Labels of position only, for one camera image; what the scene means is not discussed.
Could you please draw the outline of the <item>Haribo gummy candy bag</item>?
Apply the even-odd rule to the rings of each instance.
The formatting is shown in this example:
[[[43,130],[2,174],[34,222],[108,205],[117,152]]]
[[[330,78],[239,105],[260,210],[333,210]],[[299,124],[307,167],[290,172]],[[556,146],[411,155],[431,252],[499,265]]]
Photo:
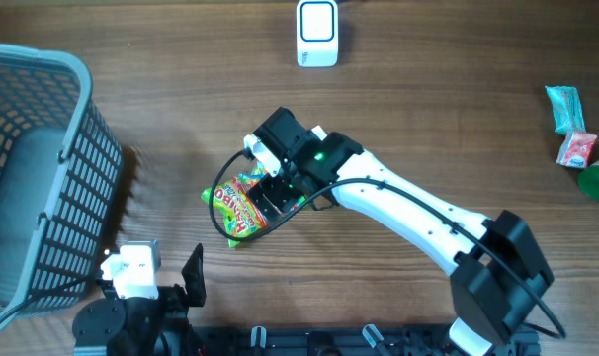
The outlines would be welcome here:
[[[247,191],[268,172],[261,163],[255,163],[230,180],[218,184],[214,190],[213,208],[220,214],[226,233],[236,238],[249,236],[267,224],[247,197]]]

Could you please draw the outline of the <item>red tissue pack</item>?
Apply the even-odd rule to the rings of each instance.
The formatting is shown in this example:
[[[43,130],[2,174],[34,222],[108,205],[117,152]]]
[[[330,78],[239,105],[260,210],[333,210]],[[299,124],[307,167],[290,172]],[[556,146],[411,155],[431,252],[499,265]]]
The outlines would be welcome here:
[[[556,163],[576,169],[585,169],[598,136],[593,133],[569,132],[561,145]]]

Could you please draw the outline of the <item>teal wet wipes pack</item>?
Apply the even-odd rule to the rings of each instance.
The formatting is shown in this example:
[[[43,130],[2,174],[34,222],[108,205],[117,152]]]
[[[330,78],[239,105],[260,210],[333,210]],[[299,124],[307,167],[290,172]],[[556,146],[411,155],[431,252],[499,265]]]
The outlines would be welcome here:
[[[586,132],[580,96],[575,87],[546,86],[551,100],[556,123],[555,132],[567,135],[569,132]]]

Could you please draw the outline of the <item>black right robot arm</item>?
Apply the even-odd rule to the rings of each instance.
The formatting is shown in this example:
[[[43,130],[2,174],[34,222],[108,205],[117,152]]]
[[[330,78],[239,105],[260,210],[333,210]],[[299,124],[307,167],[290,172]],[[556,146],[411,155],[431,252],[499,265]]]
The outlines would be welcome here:
[[[244,147],[265,175],[247,195],[275,229],[318,197],[363,214],[409,241],[449,277],[457,315],[450,341],[483,355],[506,346],[554,281],[527,223],[449,204],[399,177],[346,135],[302,126],[277,109]]]

